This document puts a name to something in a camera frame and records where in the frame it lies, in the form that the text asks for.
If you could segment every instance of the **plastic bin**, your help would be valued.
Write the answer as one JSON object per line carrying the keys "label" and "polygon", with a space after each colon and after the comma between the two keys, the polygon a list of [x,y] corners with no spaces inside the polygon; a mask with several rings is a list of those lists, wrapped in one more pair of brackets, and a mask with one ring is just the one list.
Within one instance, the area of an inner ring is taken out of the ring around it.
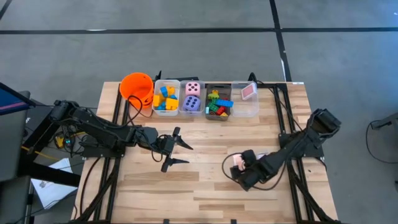
{"label": "plastic bin", "polygon": [[[220,99],[227,98],[228,100],[231,100],[231,86],[230,85],[221,85],[221,84],[207,84],[207,89],[206,89],[206,105],[211,102],[207,98],[207,95],[211,93],[212,90],[218,90],[218,95],[220,96]],[[226,114],[228,114],[227,117],[222,117],[218,115],[210,115],[206,114],[206,119],[209,120],[214,120],[214,121],[227,121],[228,117],[231,115],[230,109],[226,109]]]}
{"label": "plastic bin", "polygon": [[[155,82],[155,89],[154,89],[155,95],[162,94],[162,92],[160,91],[160,88],[163,86],[174,87],[175,88],[174,95],[177,97],[180,97],[180,82],[178,80],[157,80]],[[155,108],[154,104],[152,104],[152,109],[159,116],[176,116],[178,114],[178,107],[176,110],[157,110]]]}
{"label": "plastic bin", "polygon": [[258,94],[255,94],[246,100],[243,100],[242,98],[242,89],[252,83],[254,83],[254,86],[256,87],[255,90],[257,91],[257,85],[255,82],[252,81],[232,82],[231,101],[234,102],[234,105],[231,108],[232,116],[239,118],[251,118],[258,114],[259,112]]}
{"label": "plastic bin", "polygon": [[[183,109],[183,104],[185,101],[185,87],[187,83],[189,82],[195,82],[198,83],[200,86],[200,107],[198,111],[184,111]],[[205,103],[206,103],[206,87],[205,87],[205,82],[202,81],[181,81],[180,82],[180,102],[179,102],[179,107],[178,110],[180,113],[184,116],[201,116],[203,114],[203,111],[205,110]]]}

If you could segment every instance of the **computer monitor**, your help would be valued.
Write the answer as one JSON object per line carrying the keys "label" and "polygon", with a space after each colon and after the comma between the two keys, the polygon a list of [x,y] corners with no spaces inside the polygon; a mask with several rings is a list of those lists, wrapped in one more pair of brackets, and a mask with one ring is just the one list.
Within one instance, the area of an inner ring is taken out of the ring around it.
{"label": "computer monitor", "polygon": [[34,108],[36,104],[0,82],[0,115]]}

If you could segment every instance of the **concrete floor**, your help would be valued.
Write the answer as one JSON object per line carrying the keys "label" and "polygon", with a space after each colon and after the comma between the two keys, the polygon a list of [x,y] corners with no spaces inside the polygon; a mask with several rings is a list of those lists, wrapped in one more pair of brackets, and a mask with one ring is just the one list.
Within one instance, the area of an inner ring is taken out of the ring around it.
{"label": "concrete floor", "polygon": [[[276,4],[282,28],[398,26],[393,0]],[[0,20],[0,30],[273,26],[269,2],[260,0],[13,0]],[[312,109],[328,108],[343,122],[324,145],[339,219],[396,223],[398,166],[370,157],[365,130],[370,121],[398,112],[398,33],[283,33],[283,38],[292,80],[305,82]],[[255,72],[262,81],[284,80],[273,32],[0,35],[0,49],[1,81],[30,90],[46,104],[68,99],[96,106],[104,81],[138,71],[205,81],[245,80]],[[394,134],[391,127],[369,133],[377,157],[398,161]],[[36,223],[66,222],[73,201],[38,215]]]}

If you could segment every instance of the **wooden tabletop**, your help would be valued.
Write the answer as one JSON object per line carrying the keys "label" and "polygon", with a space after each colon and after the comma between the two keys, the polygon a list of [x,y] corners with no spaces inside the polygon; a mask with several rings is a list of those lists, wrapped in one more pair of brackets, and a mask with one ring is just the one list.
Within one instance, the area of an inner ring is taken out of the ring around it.
{"label": "wooden tabletop", "polygon": [[[104,83],[98,105],[98,116],[112,120],[118,82]],[[303,84],[287,83],[294,118],[305,127],[311,114],[307,93]],[[159,134],[171,134],[174,127],[181,127],[183,140],[193,150],[175,146],[173,157],[190,161],[175,164],[167,173],[160,171],[162,163],[154,162],[150,151],[129,147],[121,160],[118,187],[114,201],[112,223],[295,223],[289,180],[285,172],[279,185],[270,191],[251,189],[245,192],[238,184],[227,179],[221,171],[223,159],[231,153],[253,149],[256,153],[279,150],[277,135],[280,133],[274,95],[267,89],[258,89],[259,114],[253,118],[230,117],[226,122],[198,118],[138,116],[134,122],[156,128]],[[119,124],[123,113],[120,110]],[[81,186],[95,158],[85,162],[76,206],[80,204]],[[84,194],[85,209],[98,192],[101,159],[91,175]],[[303,159],[308,188],[312,196],[330,217],[337,219],[326,170],[317,160]],[[228,160],[228,171],[233,165]],[[276,178],[258,187],[270,187]],[[302,216],[306,219],[305,206],[299,193]],[[104,218],[108,194],[104,197],[101,217]]]}

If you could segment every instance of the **white paper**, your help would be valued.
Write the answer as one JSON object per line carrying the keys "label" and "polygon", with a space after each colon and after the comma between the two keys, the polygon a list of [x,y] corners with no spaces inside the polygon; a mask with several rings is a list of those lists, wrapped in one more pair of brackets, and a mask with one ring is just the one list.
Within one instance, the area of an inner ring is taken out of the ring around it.
{"label": "white paper", "polygon": [[[70,167],[69,159],[64,158],[50,166],[54,169],[63,168],[62,170],[72,173],[72,169]],[[54,206],[58,200],[63,199],[70,192],[77,189],[77,187],[71,187],[61,184],[55,184],[53,182],[48,182],[44,180],[32,179],[33,186],[36,189],[37,195],[39,196],[40,201],[44,209],[49,209]]]}

